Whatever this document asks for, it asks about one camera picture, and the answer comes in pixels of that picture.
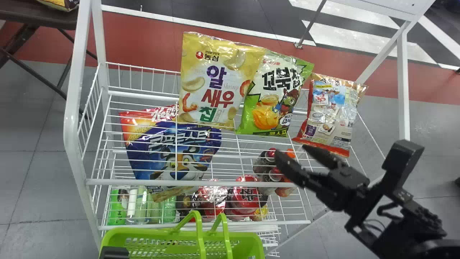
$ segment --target cartoon character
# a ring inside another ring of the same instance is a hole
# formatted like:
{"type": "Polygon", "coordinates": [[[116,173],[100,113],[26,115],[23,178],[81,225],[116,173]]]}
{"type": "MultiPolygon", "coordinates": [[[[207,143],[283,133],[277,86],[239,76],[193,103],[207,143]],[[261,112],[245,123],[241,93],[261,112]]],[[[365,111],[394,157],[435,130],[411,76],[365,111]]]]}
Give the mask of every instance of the cartoon character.
{"type": "Polygon", "coordinates": [[[284,89],[284,96],[280,101],[280,115],[284,116],[288,113],[292,113],[298,98],[299,91],[297,89],[292,89],[289,93],[286,89],[284,89]]]}
{"type": "Polygon", "coordinates": [[[300,93],[297,89],[292,89],[290,92],[284,89],[283,98],[281,98],[281,101],[273,108],[274,112],[280,112],[280,121],[278,122],[278,126],[275,127],[276,130],[289,126],[289,124],[282,123],[281,120],[284,119],[284,116],[286,114],[292,113],[294,105],[297,103],[297,99],[299,98],[299,95],[300,93]]]}
{"type": "Polygon", "coordinates": [[[150,180],[175,180],[176,179],[176,167],[177,167],[177,180],[195,180],[197,174],[200,174],[196,171],[206,171],[207,166],[199,164],[195,158],[194,154],[200,151],[199,147],[189,147],[184,150],[182,153],[176,154],[171,152],[168,146],[164,146],[161,150],[161,160],[165,159],[165,166],[160,169],[160,171],[155,171],[150,175],[150,180]]]}

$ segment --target cartoon tiger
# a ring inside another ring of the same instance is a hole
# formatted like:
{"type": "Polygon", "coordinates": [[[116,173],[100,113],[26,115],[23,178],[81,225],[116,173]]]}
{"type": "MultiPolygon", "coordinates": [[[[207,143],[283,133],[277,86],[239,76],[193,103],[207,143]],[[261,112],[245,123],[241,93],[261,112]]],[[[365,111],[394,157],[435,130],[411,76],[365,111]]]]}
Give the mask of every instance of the cartoon tiger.
{"type": "Polygon", "coordinates": [[[177,167],[177,180],[196,180],[197,175],[201,179],[203,173],[197,171],[206,171],[207,166],[202,165],[195,161],[194,155],[200,151],[199,147],[189,147],[182,153],[176,154],[171,152],[168,146],[163,147],[160,157],[165,159],[165,166],[150,175],[151,180],[176,180],[176,167],[177,167]]]}

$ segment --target table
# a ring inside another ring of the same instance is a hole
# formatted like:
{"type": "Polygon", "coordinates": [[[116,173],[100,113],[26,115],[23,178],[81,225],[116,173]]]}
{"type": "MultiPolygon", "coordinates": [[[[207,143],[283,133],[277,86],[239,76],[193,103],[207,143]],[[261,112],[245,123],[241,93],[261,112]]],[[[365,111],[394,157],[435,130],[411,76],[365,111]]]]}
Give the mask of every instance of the table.
{"type": "MultiPolygon", "coordinates": [[[[0,47],[0,69],[8,60],[11,60],[66,100],[67,95],[61,90],[61,87],[70,70],[72,60],[71,55],[59,82],[57,85],[54,85],[32,68],[27,66],[24,62],[15,58],[14,54],[40,26],[56,28],[73,43],[74,39],[64,30],[75,30],[77,26],[77,16],[78,10],[73,10],[71,12],[54,10],[35,0],[0,0],[0,20],[24,24],[5,46],[0,47]]],[[[97,60],[96,55],[93,53],[88,50],[86,53],[97,60]]]]}

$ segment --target wire basket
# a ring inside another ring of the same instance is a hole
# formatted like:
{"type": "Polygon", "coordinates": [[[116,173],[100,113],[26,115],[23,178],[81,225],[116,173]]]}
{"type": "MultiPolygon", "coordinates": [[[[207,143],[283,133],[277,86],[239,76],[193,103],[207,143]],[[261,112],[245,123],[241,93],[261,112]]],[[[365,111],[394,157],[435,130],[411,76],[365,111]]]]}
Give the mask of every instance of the wire basket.
{"type": "Polygon", "coordinates": [[[222,213],[218,215],[212,228],[203,232],[198,211],[191,211],[172,229],[112,229],[102,240],[101,247],[104,246],[125,247],[131,259],[265,258],[262,241],[257,234],[229,232],[227,217],[222,213]],[[192,218],[196,221],[196,231],[180,230],[192,218]],[[217,232],[221,223],[223,231],[217,232]]]}

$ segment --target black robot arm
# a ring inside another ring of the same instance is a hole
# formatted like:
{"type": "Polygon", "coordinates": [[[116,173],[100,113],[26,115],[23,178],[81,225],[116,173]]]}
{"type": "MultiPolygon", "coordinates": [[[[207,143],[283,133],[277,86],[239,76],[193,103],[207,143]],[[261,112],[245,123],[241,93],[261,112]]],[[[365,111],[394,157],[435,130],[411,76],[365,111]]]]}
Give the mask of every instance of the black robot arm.
{"type": "Polygon", "coordinates": [[[406,140],[393,144],[382,168],[382,180],[369,187],[369,179],[349,167],[330,152],[304,145],[304,150],[330,171],[327,174],[307,172],[294,159],[277,150],[275,161],[280,171],[293,183],[308,188],[333,211],[350,216],[345,229],[381,259],[460,258],[460,241],[442,239],[446,232],[435,214],[419,205],[403,189],[424,148],[406,140]],[[391,202],[377,209],[379,216],[391,219],[376,235],[365,224],[369,213],[380,199],[391,202]],[[387,210],[401,207],[402,217],[387,210]]]}

